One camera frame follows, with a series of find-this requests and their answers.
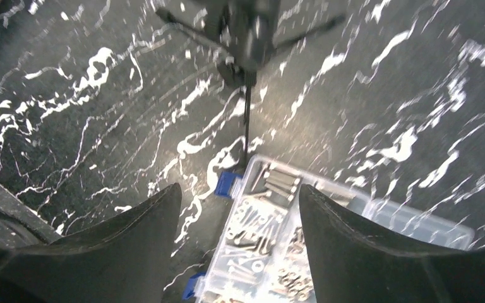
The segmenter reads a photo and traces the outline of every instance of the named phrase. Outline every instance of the black tripod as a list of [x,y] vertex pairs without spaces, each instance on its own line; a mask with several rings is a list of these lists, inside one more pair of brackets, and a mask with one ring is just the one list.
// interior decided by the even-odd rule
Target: black tripod
[[257,84],[257,71],[279,52],[290,49],[309,35],[328,31],[344,17],[336,17],[308,32],[274,45],[272,39],[278,26],[280,0],[218,0],[216,4],[207,7],[207,12],[203,30],[178,20],[165,8],[158,9],[156,13],[164,21],[178,23],[185,30],[220,45],[233,56],[233,62],[222,62],[217,68],[226,85],[246,87],[242,161],[242,166],[246,167],[252,87]]

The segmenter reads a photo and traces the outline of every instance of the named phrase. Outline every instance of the clear plastic case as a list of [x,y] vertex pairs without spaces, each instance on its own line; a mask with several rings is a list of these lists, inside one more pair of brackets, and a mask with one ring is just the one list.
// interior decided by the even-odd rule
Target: clear plastic case
[[371,201],[363,192],[256,155],[232,186],[234,203],[217,250],[195,285],[197,303],[316,302],[301,228],[301,184],[313,185],[344,207],[422,241],[466,249],[472,240],[467,227],[434,217],[409,225],[420,212],[390,201]]

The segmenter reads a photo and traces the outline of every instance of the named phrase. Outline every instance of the blue latch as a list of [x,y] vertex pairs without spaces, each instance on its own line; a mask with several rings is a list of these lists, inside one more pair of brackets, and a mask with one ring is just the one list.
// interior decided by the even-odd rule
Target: blue latch
[[198,278],[201,276],[205,276],[205,273],[197,273],[189,278],[189,282],[187,282],[187,286],[185,286],[185,290],[183,290],[183,300],[188,300],[194,297],[194,287],[196,286]]
[[241,175],[233,172],[222,172],[215,188],[215,194],[220,197],[231,198],[231,187],[238,179],[242,178]]

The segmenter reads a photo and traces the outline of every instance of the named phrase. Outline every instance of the black marble floor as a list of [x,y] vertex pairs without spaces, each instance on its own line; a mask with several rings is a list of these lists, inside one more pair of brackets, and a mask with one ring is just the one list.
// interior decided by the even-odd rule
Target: black marble floor
[[[241,156],[243,103],[215,70],[223,54],[164,25],[157,2],[3,1],[0,184],[66,235],[179,182],[177,302],[229,209],[212,192]],[[346,20],[260,73],[252,150],[460,222],[485,246],[485,1],[282,7],[278,39]]]

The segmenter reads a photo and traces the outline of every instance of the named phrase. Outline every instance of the metal rod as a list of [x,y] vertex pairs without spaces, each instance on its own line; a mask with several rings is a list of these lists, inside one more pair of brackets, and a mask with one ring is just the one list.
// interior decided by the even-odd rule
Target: metal rod
[[263,174],[265,173],[266,169],[268,168],[268,165],[263,163],[261,165],[261,169],[259,171],[259,174],[256,176],[256,179],[254,180],[254,183],[252,183],[252,187],[250,188],[250,191],[255,191],[256,190],[256,187],[259,183],[259,181],[261,180],[261,178],[263,177]]
[[284,175],[282,173],[277,173],[275,170],[269,170],[263,174],[265,178],[272,178],[278,181],[281,181],[285,184],[294,184],[295,182],[300,182],[297,181],[297,177],[293,177],[291,175]]
[[273,174],[282,174],[282,175],[289,175],[293,178],[298,178],[299,177],[299,173],[298,172],[287,172],[281,168],[278,167],[277,164],[275,163],[271,163],[270,165],[270,172],[273,172]]
[[285,199],[287,199],[289,202],[291,202],[294,198],[294,195],[292,195],[291,193],[288,193],[286,191],[284,191],[283,189],[277,187],[277,186],[274,186],[270,183],[265,183],[265,187],[270,189],[271,191],[279,194],[280,196],[284,197]]
[[272,184],[274,186],[278,186],[279,188],[282,188],[284,189],[285,191],[290,191],[292,193],[294,193],[296,191],[296,186],[291,186],[289,184],[285,184],[283,182],[279,182],[278,180],[276,179],[271,179],[271,178],[268,178],[266,180],[267,183],[269,184]]
[[246,199],[246,198],[270,197],[270,194],[271,194],[270,191],[264,191],[264,192],[258,193],[258,194],[247,194],[245,196],[242,196],[242,198]]

